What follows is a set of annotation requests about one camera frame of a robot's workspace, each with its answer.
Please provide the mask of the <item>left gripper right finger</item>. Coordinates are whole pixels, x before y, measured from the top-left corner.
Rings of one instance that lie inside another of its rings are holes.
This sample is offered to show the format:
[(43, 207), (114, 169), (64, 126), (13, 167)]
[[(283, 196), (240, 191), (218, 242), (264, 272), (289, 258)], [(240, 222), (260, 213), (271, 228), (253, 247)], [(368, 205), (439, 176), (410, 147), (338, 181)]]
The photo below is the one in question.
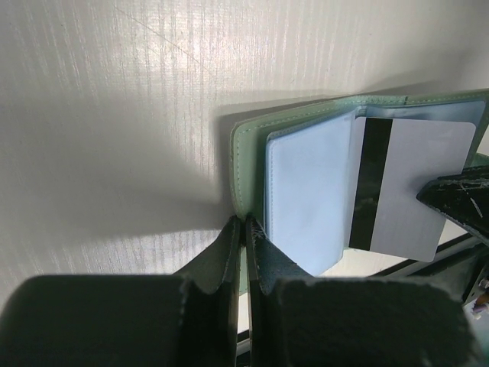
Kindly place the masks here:
[(419, 277), (316, 278), (244, 225), (253, 366), (479, 366), (461, 304)]

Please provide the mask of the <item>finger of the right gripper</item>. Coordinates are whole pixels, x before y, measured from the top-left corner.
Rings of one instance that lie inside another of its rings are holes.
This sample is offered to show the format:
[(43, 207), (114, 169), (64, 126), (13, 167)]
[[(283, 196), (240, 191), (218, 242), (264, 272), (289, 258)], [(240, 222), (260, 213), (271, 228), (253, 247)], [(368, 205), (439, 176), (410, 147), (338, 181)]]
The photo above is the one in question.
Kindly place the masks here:
[(488, 244), (488, 167), (438, 177), (416, 195), (418, 201)]

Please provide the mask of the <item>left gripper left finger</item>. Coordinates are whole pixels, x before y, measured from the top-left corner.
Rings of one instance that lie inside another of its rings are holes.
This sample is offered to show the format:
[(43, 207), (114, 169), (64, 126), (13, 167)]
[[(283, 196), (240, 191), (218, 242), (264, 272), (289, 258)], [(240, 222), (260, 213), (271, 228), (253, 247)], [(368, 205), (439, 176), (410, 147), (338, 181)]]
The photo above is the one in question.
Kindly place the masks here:
[(174, 274), (43, 275), (1, 314), (3, 366), (233, 366), (241, 222)]

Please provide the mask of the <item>white card with black stripe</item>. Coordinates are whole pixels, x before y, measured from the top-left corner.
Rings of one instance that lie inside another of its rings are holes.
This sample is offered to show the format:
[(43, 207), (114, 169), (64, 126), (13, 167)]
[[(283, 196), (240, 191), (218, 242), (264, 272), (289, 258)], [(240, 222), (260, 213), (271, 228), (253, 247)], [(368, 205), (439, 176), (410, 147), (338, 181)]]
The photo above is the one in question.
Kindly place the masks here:
[(461, 173), (475, 130), (470, 122), (355, 119), (349, 248), (432, 261), (445, 220), (416, 196), (431, 180)]

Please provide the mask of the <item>green leather card holder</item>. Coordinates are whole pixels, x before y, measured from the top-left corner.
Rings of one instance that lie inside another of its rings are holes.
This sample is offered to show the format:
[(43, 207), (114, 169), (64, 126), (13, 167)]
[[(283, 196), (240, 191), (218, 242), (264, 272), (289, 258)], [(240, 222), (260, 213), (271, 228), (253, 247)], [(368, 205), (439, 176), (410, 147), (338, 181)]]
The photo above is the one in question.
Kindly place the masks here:
[(488, 127), (488, 92), (347, 96), (261, 115), (233, 129), (235, 212), (253, 216), (268, 239), (312, 276), (348, 251), (370, 252), (348, 246), (351, 132), (359, 117), (470, 122), (476, 130), (463, 171), (476, 161)]

